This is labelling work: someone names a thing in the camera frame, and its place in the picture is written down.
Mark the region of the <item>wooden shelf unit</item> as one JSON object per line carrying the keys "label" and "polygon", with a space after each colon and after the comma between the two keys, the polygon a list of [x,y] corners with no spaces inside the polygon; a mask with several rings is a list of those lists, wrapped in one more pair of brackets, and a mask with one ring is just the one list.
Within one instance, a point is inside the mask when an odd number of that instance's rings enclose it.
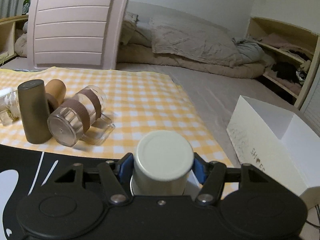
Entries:
{"label": "wooden shelf unit", "polygon": [[246,37],[256,42],[273,60],[257,80],[300,109],[319,67],[319,33],[253,16]]}
{"label": "wooden shelf unit", "polygon": [[28,15],[13,16],[1,19],[1,65],[17,56],[14,50],[16,27],[22,28],[27,22]]}

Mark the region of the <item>beige bedding pile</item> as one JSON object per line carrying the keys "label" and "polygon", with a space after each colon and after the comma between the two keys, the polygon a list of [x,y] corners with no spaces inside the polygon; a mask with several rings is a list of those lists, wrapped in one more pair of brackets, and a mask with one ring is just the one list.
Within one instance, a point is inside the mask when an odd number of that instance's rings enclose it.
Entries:
{"label": "beige bedding pile", "polygon": [[[15,51],[27,58],[27,30]],[[222,26],[198,18],[154,15],[142,22],[125,12],[117,63],[183,67],[228,77],[253,79],[264,73],[264,52],[257,43],[232,38]]]}

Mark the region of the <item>yellow checkered cloth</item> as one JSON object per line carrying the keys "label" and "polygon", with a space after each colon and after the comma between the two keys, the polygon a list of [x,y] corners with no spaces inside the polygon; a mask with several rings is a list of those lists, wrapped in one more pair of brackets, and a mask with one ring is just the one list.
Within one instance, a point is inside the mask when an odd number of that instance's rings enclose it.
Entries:
{"label": "yellow checkered cloth", "polygon": [[118,70],[67,70],[49,68],[26,73],[1,71],[1,87],[17,87],[24,81],[59,79],[73,96],[89,85],[100,88],[107,97],[105,113],[112,115],[114,131],[100,146],[86,150],[67,148],[55,140],[37,146],[43,152],[87,157],[116,157],[137,150],[141,164],[155,167],[156,158],[146,152],[158,152],[158,144],[149,142],[149,133],[174,131],[189,141],[193,150],[205,161],[219,161],[231,166],[227,155],[212,137],[183,89],[167,75],[152,72]]}

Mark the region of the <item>wooden right shelf unit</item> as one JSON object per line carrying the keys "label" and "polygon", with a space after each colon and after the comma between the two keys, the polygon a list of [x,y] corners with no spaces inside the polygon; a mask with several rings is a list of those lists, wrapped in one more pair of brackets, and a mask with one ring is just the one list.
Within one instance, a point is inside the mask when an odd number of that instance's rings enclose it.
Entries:
{"label": "wooden right shelf unit", "polygon": [[256,42],[273,60],[257,80],[300,109],[319,67],[319,33],[253,16],[246,37]]}

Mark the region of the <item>green glass bottle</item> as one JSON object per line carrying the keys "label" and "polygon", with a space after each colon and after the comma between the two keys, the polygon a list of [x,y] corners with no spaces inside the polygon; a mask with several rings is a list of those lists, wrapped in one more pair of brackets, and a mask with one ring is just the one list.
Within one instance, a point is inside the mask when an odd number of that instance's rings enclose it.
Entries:
{"label": "green glass bottle", "polygon": [[23,1],[23,7],[22,7],[22,15],[26,15],[30,8],[30,0],[24,0]]}

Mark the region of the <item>dark olive upside-down tumbler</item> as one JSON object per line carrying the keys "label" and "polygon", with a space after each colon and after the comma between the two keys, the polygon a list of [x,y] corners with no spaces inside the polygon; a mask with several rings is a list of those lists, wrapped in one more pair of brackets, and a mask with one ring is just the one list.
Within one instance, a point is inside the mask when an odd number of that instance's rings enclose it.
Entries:
{"label": "dark olive upside-down tumbler", "polygon": [[25,81],[17,87],[17,92],[26,140],[31,144],[47,142],[52,135],[47,124],[49,107],[44,81]]}

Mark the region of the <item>grey curtain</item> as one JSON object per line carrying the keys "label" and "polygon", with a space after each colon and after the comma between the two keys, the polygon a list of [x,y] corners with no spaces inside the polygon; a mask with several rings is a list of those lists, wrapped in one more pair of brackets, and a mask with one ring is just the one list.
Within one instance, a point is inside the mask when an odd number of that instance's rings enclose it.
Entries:
{"label": "grey curtain", "polygon": [[1,0],[0,18],[9,18],[17,15],[18,0]]}

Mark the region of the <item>wooden left shelf unit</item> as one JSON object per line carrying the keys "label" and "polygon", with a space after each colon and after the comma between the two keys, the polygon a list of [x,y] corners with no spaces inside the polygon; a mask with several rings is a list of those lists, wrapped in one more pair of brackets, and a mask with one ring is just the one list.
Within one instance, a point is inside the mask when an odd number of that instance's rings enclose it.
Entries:
{"label": "wooden left shelf unit", "polygon": [[1,65],[17,56],[14,50],[16,27],[22,28],[27,22],[28,15],[13,16],[1,19]]}

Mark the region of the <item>clear glass jar cup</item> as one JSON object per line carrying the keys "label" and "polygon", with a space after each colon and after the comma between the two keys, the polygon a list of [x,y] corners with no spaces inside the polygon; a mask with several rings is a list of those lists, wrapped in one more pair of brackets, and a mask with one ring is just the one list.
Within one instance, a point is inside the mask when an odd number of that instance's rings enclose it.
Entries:
{"label": "clear glass jar cup", "polygon": [[5,88],[1,90],[1,124],[9,126],[21,117],[17,90]]}

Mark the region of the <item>clear mug with brown bands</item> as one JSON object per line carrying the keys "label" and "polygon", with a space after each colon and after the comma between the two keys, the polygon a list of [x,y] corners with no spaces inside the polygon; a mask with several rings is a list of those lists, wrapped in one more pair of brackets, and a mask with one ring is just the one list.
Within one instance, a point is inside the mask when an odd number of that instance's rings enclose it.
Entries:
{"label": "clear mug with brown bands", "polygon": [[97,86],[87,86],[65,100],[47,120],[53,138],[61,145],[75,146],[79,141],[102,144],[115,129],[104,113],[107,97]]}

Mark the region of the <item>pink folding table top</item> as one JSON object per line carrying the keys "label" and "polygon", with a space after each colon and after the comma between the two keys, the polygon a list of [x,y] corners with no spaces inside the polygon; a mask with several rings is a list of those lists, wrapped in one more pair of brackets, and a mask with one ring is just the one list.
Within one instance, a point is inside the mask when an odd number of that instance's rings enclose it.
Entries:
{"label": "pink folding table top", "polygon": [[31,0],[30,67],[115,69],[129,0]]}

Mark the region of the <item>white shoe box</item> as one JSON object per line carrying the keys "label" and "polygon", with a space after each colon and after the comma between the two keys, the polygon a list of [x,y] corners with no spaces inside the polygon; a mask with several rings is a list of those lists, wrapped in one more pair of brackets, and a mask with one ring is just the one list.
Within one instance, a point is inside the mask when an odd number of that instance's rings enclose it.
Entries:
{"label": "white shoe box", "polygon": [[319,204],[319,136],[295,113],[240,96],[226,129],[240,163],[252,164]]}

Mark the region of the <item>brown paper cup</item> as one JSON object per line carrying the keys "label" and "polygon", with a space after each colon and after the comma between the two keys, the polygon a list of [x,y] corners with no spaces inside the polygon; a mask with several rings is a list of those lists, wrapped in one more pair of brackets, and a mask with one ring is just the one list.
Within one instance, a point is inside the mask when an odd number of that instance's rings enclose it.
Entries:
{"label": "brown paper cup", "polygon": [[50,111],[59,107],[66,96],[66,85],[59,79],[52,79],[45,85],[46,98]]}

